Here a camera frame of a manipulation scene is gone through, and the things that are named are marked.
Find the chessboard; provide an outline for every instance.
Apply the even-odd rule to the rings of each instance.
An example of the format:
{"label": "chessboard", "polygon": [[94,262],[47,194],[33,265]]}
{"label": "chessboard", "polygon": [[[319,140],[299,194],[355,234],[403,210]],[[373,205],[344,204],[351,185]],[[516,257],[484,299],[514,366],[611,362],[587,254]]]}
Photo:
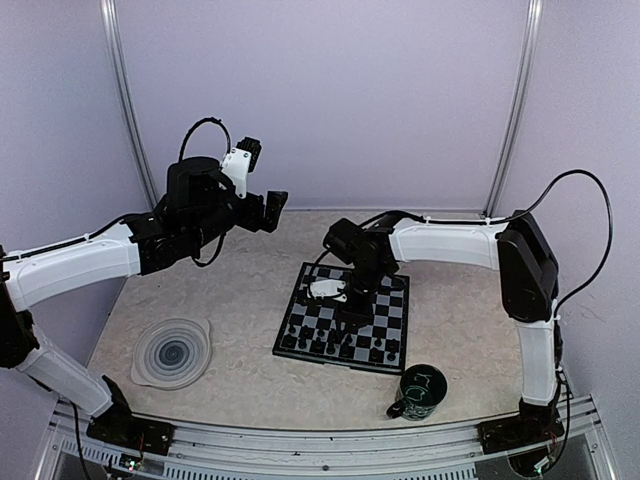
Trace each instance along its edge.
{"label": "chessboard", "polygon": [[338,301],[307,296],[310,283],[324,279],[345,281],[348,272],[341,267],[302,265],[273,354],[401,375],[407,351],[409,277],[385,277],[373,303],[373,325],[355,328],[336,322]]}

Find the metal pole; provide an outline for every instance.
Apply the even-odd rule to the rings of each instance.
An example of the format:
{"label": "metal pole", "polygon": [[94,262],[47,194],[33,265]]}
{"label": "metal pole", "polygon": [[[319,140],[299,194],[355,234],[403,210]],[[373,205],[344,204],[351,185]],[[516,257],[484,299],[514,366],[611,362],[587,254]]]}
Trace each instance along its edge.
{"label": "metal pole", "polygon": [[536,51],[538,41],[538,30],[540,27],[540,18],[542,16],[543,0],[529,0],[529,12],[527,15],[527,25],[525,28],[524,41],[522,43],[522,53],[520,55],[520,67],[518,69],[518,79],[516,81],[516,89],[513,94],[513,102],[511,103],[511,111],[509,113],[509,122],[507,131],[505,132],[500,150],[500,160],[498,168],[493,178],[491,191],[487,203],[484,207],[484,214],[492,216],[498,207],[500,195],[504,188],[507,178],[509,164],[511,163],[513,147],[516,143],[518,127],[524,110],[524,104],[529,86],[529,78],[533,69],[533,58]]}
{"label": "metal pole", "polygon": [[118,94],[120,97],[120,106],[124,114],[129,141],[133,150],[133,157],[136,162],[136,168],[142,182],[144,194],[149,204],[149,208],[153,209],[158,203],[159,196],[153,182],[149,162],[144,153],[142,138],[138,129],[135,112],[133,110],[133,102],[131,100],[131,91],[127,80],[127,70],[125,68],[124,54],[122,51],[122,43],[120,41],[120,31],[118,29],[118,16],[116,12],[115,0],[100,0],[102,8],[102,21],[107,34],[107,43],[111,53],[111,60],[118,85]]}

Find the metal frame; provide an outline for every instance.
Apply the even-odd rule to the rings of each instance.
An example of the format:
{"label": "metal frame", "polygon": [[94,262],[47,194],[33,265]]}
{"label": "metal frame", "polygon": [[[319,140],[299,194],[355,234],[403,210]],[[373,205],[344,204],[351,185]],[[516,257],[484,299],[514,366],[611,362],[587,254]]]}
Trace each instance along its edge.
{"label": "metal frame", "polygon": [[[566,416],[564,400],[559,402],[559,411]],[[145,477],[385,480],[428,475],[446,478],[445,472],[461,472],[461,478],[471,473],[470,478],[475,478],[477,462],[506,455],[483,455],[478,420],[368,431],[283,431],[170,421],[176,431],[169,455],[146,454],[155,473],[144,472]],[[87,422],[83,415],[81,431],[86,430]],[[590,396],[571,400],[570,436],[579,435],[585,435],[592,447],[598,480],[616,480],[608,442]],[[85,457],[94,463],[106,464],[111,458],[116,464],[121,454],[137,453],[81,436]],[[77,456],[73,411],[60,402],[41,444],[35,479],[50,480],[62,453]]]}
{"label": "metal frame", "polygon": [[520,66],[518,68],[518,77],[516,80],[516,88],[513,93],[513,101],[511,103],[511,111],[509,113],[509,122],[507,123],[507,131],[505,132],[500,149],[500,160],[498,161],[498,169],[493,178],[491,191],[484,207],[484,214],[491,217],[495,214],[500,195],[504,189],[504,183],[509,171],[509,165],[512,159],[513,147],[516,143],[518,135],[518,127],[524,110],[527,89],[529,87],[529,79],[533,69],[533,59],[538,43],[538,31],[540,27],[540,19],[542,17],[543,0],[529,0],[529,12],[527,15],[527,25],[524,33],[524,41],[522,43],[522,53],[520,55]]}
{"label": "metal frame", "polygon": [[144,194],[149,204],[149,208],[155,208],[160,197],[153,181],[149,162],[144,152],[138,122],[133,109],[133,101],[131,99],[131,91],[127,81],[127,70],[124,62],[124,53],[122,51],[122,42],[120,41],[120,30],[118,29],[118,14],[116,12],[115,0],[100,0],[102,9],[102,21],[107,35],[107,43],[109,52],[111,53],[111,61],[113,65],[114,75],[118,86],[118,94],[120,97],[120,106],[124,114],[133,156],[136,162],[140,181],[144,189]]}
{"label": "metal frame", "polygon": [[[136,167],[140,176],[140,180],[142,182],[147,202],[149,203],[150,208],[154,208],[158,203],[160,197],[155,187],[151,169],[144,152],[140,131],[138,129],[138,123],[133,109],[133,101],[127,80],[127,72],[124,61],[124,53],[122,50],[122,42],[120,39],[120,31],[118,29],[116,0],[100,0],[100,3],[102,7],[102,16],[105,32],[107,35],[107,42],[109,44],[109,50],[111,52],[114,75],[118,84],[120,104],[125,117],[129,139],[131,141],[131,147],[133,149],[133,154],[136,161]],[[542,4],[543,0],[529,0],[527,23],[522,44],[522,53],[520,56],[520,65],[518,68],[518,76],[516,80],[513,101],[511,103],[511,110],[509,113],[507,130],[502,142],[500,157],[498,160],[498,167],[491,184],[491,190],[489,191],[489,196],[485,203],[484,209],[481,212],[484,216],[494,215],[495,210],[498,207],[500,195],[502,194],[502,190],[504,188],[509,164],[511,163],[511,155],[516,142],[518,127],[520,125],[520,119],[522,118],[525,97],[529,85],[529,78],[531,77],[531,71],[533,68],[533,60],[538,40],[540,19],[542,16]]]}

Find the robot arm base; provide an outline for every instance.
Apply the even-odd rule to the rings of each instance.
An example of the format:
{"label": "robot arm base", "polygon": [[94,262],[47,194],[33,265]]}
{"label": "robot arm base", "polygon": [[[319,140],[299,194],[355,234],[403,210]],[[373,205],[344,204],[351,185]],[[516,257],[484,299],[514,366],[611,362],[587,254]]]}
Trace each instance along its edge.
{"label": "robot arm base", "polygon": [[478,425],[480,444],[485,455],[514,450],[551,440],[564,435],[564,427],[558,414],[560,388],[544,407],[531,405],[520,400],[518,415],[489,420]]}
{"label": "robot arm base", "polygon": [[111,390],[113,405],[91,420],[87,436],[119,447],[167,456],[175,427],[167,422],[135,417],[118,385],[106,376],[102,379]]}

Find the black cable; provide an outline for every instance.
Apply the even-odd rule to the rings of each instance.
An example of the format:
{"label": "black cable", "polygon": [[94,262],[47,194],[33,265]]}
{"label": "black cable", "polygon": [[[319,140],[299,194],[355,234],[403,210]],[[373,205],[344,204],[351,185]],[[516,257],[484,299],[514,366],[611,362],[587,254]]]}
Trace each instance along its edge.
{"label": "black cable", "polygon": [[61,248],[72,247],[73,245],[78,245],[80,243],[84,243],[87,240],[93,240],[97,236],[102,235],[104,232],[106,232],[108,229],[113,227],[115,224],[120,223],[122,220],[127,218],[129,215],[135,215],[135,214],[127,213],[126,215],[120,215],[118,218],[116,218],[115,220],[112,220],[111,222],[106,224],[104,227],[102,227],[99,230],[96,230],[95,232],[89,234],[88,237],[78,237],[78,238],[74,238],[72,240],[67,240],[66,242],[56,243],[55,245],[49,245],[48,247],[38,248],[36,250],[30,250],[28,252],[23,253],[22,255],[13,255],[11,257],[2,257],[2,258],[0,258],[0,264],[5,263],[5,262],[14,262],[16,260],[20,260],[20,259],[23,259],[23,258],[30,258],[30,257],[34,257],[36,255],[42,255],[43,253],[53,252],[55,250],[60,250]]}
{"label": "black cable", "polygon": [[605,197],[605,201],[607,202],[607,204],[609,203],[609,195],[607,194],[607,190],[604,188],[604,185],[602,184],[600,179],[598,177],[596,177],[593,173],[591,173],[588,170],[583,170],[581,168],[576,168],[576,169],[573,169],[573,170],[567,170],[566,172],[561,173],[556,178],[551,180],[551,183],[549,183],[549,185],[547,185],[547,188],[545,188],[544,192],[542,192],[542,194],[538,197],[538,199],[535,202],[533,202],[533,204],[529,208],[527,208],[523,212],[519,213],[518,215],[512,215],[511,217],[500,218],[500,219],[496,219],[496,220],[489,220],[488,222],[483,221],[483,220],[434,220],[434,219],[430,219],[428,223],[433,224],[433,225],[487,225],[487,224],[488,225],[501,225],[503,223],[509,223],[509,222],[514,221],[514,220],[518,220],[519,218],[524,217],[525,215],[531,213],[535,208],[537,208],[538,205],[540,205],[542,203],[544,198],[547,196],[547,194],[551,191],[551,189],[555,186],[556,183],[558,183],[563,178],[569,177],[571,175],[585,175],[585,176],[589,177],[591,180],[593,180],[594,182],[596,182],[598,184],[598,187],[600,187],[600,190],[602,191],[603,196]]}
{"label": "black cable", "polygon": [[546,475],[547,473],[549,473],[560,462],[560,458],[562,458],[562,455],[567,448],[567,443],[569,442],[569,428],[571,427],[571,388],[569,387],[569,382],[567,382],[566,380],[562,381],[561,384],[562,383],[564,383],[567,389],[567,426],[564,430],[564,440],[562,441],[562,447],[560,447],[558,456],[553,459],[553,462],[551,463],[551,465],[549,465],[549,468],[547,468],[546,470],[543,468],[542,475]]}
{"label": "black cable", "polygon": [[600,191],[602,192],[602,196],[604,197],[604,202],[607,205],[607,220],[608,220],[608,228],[609,228],[609,233],[607,234],[607,246],[604,249],[604,253],[602,255],[602,259],[600,260],[600,263],[598,264],[594,272],[591,274],[591,276],[584,283],[574,288],[573,290],[571,290],[571,292],[569,292],[564,297],[562,297],[562,299],[558,302],[558,304],[556,305],[556,308],[553,310],[554,317],[557,316],[558,311],[560,310],[560,307],[562,306],[563,303],[565,303],[567,300],[573,297],[576,293],[581,292],[582,290],[587,288],[589,285],[591,285],[591,282],[593,282],[596,279],[596,277],[600,275],[600,272],[604,268],[605,263],[607,263],[607,259],[609,258],[609,253],[611,253],[611,245],[613,244],[613,212],[611,211],[611,201],[609,200],[609,194],[607,193],[607,189],[604,187],[602,182],[595,175],[593,175],[591,178],[593,178],[593,180],[600,187]]}
{"label": "black cable", "polygon": [[224,132],[225,137],[227,138],[227,153],[231,153],[231,135],[229,135],[229,130],[224,126],[222,120],[214,117],[207,117],[201,120],[198,120],[193,126],[189,129],[184,139],[182,140],[182,146],[180,147],[180,155],[178,155],[178,161],[181,162],[184,159],[184,151],[187,148],[187,143],[189,142],[189,138],[193,135],[199,127],[204,125],[205,123],[213,123],[214,125],[218,125],[222,131]]}
{"label": "black cable", "polygon": [[[313,276],[313,271],[318,268],[318,265],[320,264],[320,262],[324,259],[324,257],[326,257],[327,255],[329,255],[331,252],[329,250],[325,250],[324,252],[322,252],[320,254],[320,256],[318,258],[316,258],[316,260],[313,262],[313,264],[311,265],[311,269],[309,270],[309,276]],[[334,298],[338,298],[341,297],[342,295],[344,295],[344,292],[338,292],[335,295],[329,295],[326,297],[314,297],[311,294],[311,282],[309,282],[309,285],[307,285],[307,289],[306,289],[306,294],[307,294],[307,298],[312,298],[314,300],[331,300]]]}
{"label": "black cable", "polygon": [[80,421],[78,419],[78,407],[76,407],[75,403],[71,403],[73,407],[73,416],[76,422],[76,444],[78,446],[78,457],[80,457],[80,465],[82,466],[82,471],[84,472],[84,476],[87,480],[92,480],[91,475],[89,475],[89,470],[87,470],[87,464],[84,461],[84,455],[82,454],[82,444],[80,443]]}
{"label": "black cable", "polygon": [[222,251],[222,244],[224,243],[224,237],[226,236],[226,233],[223,233],[222,235],[220,235],[220,237],[218,238],[218,245],[216,246],[216,251],[213,254],[213,257],[211,257],[211,259],[209,259],[209,261],[207,262],[200,262],[198,260],[196,260],[196,257],[191,257],[191,260],[193,260],[193,263],[195,263],[198,267],[200,268],[204,268],[204,267],[208,267],[209,265],[211,265],[213,262],[215,262],[216,258],[218,258],[218,255],[220,255],[220,252]]}
{"label": "black cable", "polygon": [[403,210],[388,210],[386,212],[379,213],[376,216],[369,218],[368,220],[365,220],[364,222],[358,224],[358,227],[362,228],[366,225],[369,225],[370,223],[373,223],[376,220],[379,220],[385,215],[398,215],[402,218],[410,218],[411,220],[416,222],[427,223],[427,220],[424,217],[421,217],[420,215],[415,215],[413,213],[405,212]]}

